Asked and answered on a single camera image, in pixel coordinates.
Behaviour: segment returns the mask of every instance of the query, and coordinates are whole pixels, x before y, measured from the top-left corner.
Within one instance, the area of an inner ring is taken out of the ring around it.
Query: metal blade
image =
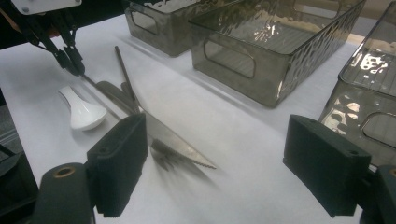
[[[184,159],[203,165],[208,168],[216,169],[216,166],[205,158],[201,153],[191,147],[186,141],[180,138],[176,133],[169,129],[166,125],[161,123],[158,119],[150,115],[149,112],[144,110],[146,114],[147,132],[153,139],[161,141],[163,145],[152,145],[154,149],[162,151],[172,151]]]

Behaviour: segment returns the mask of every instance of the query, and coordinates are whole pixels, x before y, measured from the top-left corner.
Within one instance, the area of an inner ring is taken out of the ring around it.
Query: plastic spoon
[[[61,88],[59,92],[70,105],[72,129],[87,131],[95,128],[105,119],[107,113],[105,108],[81,100],[69,86]]]

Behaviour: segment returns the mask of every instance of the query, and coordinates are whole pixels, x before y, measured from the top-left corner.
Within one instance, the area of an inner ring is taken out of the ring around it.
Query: white table surface
[[[121,84],[116,45],[142,105],[218,169],[177,166],[166,172],[149,155],[123,214],[96,214],[97,223],[359,223],[359,207],[354,217],[329,217],[282,163],[289,115],[319,117],[356,43],[341,47],[276,109],[194,70],[190,51],[169,58],[132,37],[124,16],[78,30],[88,77]],[[50,53],[30,44],[0,50],[0,87],[37,183],[55,166],[85,162],[86,152],[117,122],[108,114],[94,130],[71,130],[58,93],[66,85],[91,103],[116,109]]]

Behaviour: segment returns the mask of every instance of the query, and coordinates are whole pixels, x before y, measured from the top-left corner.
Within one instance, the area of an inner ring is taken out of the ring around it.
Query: translucent gray bin
[[[191,48],[189,18],[233,0],[123,0],[131,35],[169,56]]]
[[[319,121],[396,165],[396,3],[389,5],[338,76]]]
[[[364,0],[244,0],[190,20],[195,69],[276,107],[347,40]]]

